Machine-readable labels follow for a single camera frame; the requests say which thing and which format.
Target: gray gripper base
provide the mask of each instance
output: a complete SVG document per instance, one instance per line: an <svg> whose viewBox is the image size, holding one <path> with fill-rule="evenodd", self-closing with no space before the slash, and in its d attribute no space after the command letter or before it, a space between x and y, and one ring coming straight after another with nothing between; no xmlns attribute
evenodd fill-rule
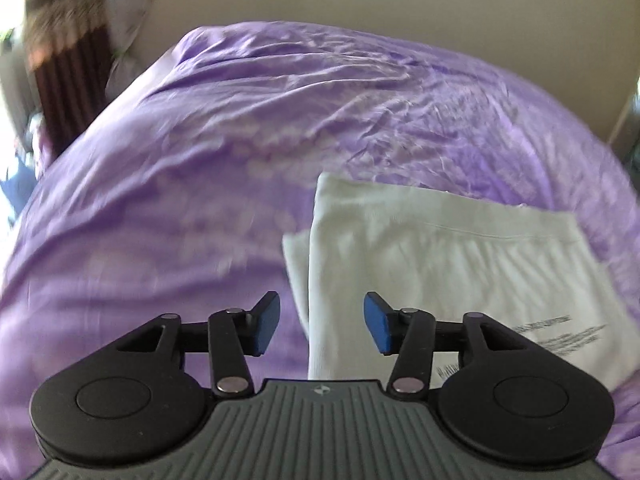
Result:
<svg viewBox="0 0 640 480"><path fill-rule="evenodd" d="M610 480L595 462L524 472L482 462L428 409L377 382L268 381L221 402L192 440L140 465L85 469L55 460L38 480Z"/></svg>

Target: brown striped curtain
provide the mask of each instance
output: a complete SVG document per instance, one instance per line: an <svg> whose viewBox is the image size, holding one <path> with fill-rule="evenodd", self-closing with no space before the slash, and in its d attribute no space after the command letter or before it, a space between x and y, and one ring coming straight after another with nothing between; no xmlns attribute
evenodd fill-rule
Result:
<svg viewBox="0 0 640 480"><path fill-rule="evenodd" d="M24 44L59 156L107 104L112 53L104 0L26 0Z"/></svg>

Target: white garment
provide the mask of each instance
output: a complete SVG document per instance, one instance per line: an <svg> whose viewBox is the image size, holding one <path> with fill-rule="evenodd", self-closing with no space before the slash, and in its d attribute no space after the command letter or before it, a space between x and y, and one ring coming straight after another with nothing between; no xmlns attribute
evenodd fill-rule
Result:
<svg viewBox="0 0 640 480"><path fill-rule="evenodd" d="M370 290L437 320L484 312L609 390L640 365L640 333L569 213L322 174L311 231L283 247L310 380L386 384L395 357L364 322ZM456 354L436 354L431 387L456 369Z"/></svg>

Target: wall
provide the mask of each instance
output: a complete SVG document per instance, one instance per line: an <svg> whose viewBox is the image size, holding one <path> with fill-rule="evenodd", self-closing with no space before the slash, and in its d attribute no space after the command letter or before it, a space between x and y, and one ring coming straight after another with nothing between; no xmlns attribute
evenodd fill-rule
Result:
<svg viewBox="0 0 640 480"><path fill-rule="evenodd" d="M149 65L192 28L245 20L339 25L481 57L551 92L601 138L640 72L640 0L155 0L134 53Z"/></svg>

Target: purple bedsheet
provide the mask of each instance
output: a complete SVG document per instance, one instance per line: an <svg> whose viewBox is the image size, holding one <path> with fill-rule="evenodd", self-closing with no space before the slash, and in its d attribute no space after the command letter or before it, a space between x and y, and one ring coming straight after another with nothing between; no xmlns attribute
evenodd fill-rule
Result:
<svg viewBox="0 0 640 480"><path fill-rule="evenodd" d="M640 322L640 214L608 148L548 94L477 59L338 28L201 28L39 183L0 298L0 478L41 463L34 388L163 312L201 321L267 290L282 320L254 376L303 378L280 248L321 171L573 211ZM204 357L188 370L208 383ZM640 374L600 461L640 478Z"/></svg>

